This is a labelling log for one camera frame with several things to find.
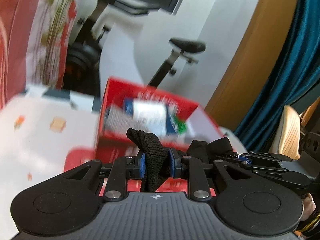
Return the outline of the black mesh cloth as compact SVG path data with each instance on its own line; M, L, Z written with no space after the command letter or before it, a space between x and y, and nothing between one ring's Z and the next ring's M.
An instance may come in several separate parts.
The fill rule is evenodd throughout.
M169 148L164 147L159 138L152 133L128 129L126 136L145 154L145 176L140 187L141 192L156 190L171 176ZM178 150L180 157L189 155L200 159L204 164L212 164L216 156L235 156L227 137L211 143L193 140L186 152Z

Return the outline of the beige wooden chair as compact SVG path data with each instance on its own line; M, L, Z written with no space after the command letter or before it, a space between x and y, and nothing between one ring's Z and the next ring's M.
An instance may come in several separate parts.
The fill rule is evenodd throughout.
M293 160L300 159L300 127L300 117L296 110L285 105L268 152L285 155Z

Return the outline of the blue white package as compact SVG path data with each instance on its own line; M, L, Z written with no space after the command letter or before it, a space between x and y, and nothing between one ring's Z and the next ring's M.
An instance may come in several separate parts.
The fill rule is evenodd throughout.
M103 128L117 134L132 128L160 137L178 135L174 114L166 103L137 98L125 98L122 107L114 103L108 106Z

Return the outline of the red strawberry cardboard box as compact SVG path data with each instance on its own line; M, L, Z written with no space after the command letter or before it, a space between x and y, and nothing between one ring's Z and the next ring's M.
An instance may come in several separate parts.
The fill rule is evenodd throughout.
M139 157L133 169L136 177L128 176L129 191L185 192L187 181L171 174L171 152L209 163L204 146L221 138L216 122L199 103L111 77L100 107L95 148L70 150L64 169L93 159L113 164L123 156Z

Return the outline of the teal curtain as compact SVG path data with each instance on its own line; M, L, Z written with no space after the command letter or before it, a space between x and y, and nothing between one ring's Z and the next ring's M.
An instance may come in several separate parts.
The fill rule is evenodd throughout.
M267 152L285 105L319 84L319 0L298 0L280 55L261 93L235 130L245 148Z

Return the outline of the black exercise bike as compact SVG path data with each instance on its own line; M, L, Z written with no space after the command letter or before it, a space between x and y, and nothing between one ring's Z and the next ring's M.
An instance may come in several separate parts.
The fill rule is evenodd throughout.
M64 89L101 96L110 76L143 84L134 59L134 41L117 26L104 25L98 37L93 34L94 25L109 5L131 16L144 16L159 9L129 0L98 0L88 18L78 19L80 30L67 49Z

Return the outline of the wooden door panel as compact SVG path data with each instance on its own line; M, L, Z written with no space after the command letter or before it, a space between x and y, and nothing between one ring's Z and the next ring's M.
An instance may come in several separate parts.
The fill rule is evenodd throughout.
M247 30L205 111L235 130L267 81L284 45L297 0L259 0Z

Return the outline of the green artificial plant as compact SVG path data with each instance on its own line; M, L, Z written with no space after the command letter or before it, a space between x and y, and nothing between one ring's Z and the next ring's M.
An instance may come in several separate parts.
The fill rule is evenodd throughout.
M32 81L54 87L61 76L61 62L66 50L69 30L76 15L76 0L45 0L44 12L40 14L40 26Z

